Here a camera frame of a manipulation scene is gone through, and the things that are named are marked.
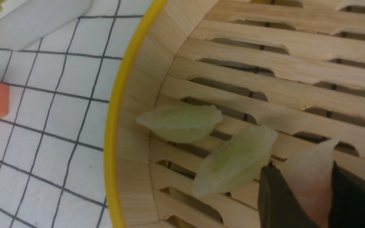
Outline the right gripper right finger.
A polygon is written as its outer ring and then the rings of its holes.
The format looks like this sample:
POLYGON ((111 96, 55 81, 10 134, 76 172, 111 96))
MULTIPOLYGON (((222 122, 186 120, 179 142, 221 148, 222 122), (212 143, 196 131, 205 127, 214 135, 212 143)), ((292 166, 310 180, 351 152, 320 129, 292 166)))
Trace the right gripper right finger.
POLYGON ((329 228, 365 228, 365 180, 334 162, 329 228))

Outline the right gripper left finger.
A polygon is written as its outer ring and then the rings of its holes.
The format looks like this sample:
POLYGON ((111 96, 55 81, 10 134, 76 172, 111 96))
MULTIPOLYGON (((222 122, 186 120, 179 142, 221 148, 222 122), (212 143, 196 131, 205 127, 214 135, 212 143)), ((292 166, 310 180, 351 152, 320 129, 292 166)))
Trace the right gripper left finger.
POLYGON ((261 228, 317 228, 272 163, 260 173, 258 213, 261 228))

